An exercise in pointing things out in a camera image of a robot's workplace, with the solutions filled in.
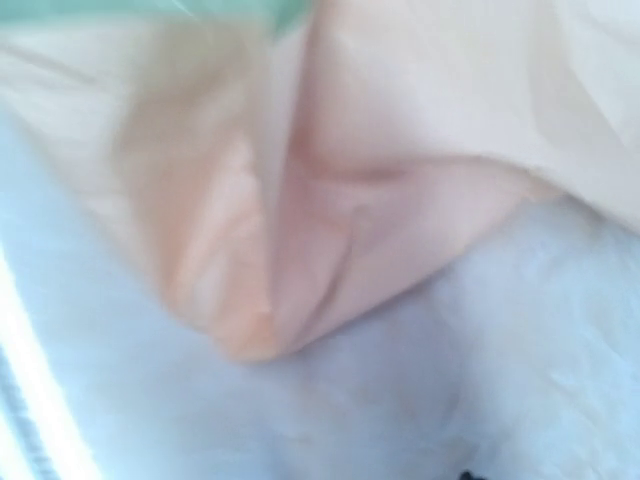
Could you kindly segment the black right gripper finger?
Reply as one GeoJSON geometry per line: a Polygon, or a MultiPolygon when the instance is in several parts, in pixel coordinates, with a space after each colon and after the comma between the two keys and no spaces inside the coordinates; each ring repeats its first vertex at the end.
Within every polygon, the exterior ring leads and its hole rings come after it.
{"type": "Polygon", "coordinates": [[[478,477],[474,475],[471,471],[466,470],[459,475],[458,480],[483,480],[483,478],[478,477]]]}

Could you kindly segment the green pink wrapping paper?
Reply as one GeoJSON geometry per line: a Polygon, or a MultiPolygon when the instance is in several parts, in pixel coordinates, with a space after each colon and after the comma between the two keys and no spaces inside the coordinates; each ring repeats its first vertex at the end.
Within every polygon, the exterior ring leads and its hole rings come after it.
{"type": "Polygon", "coordinates": [[[639,226],[635,1],[5,1],[1,106],[243,361],[404,292],[523,204],[639,226]]]}

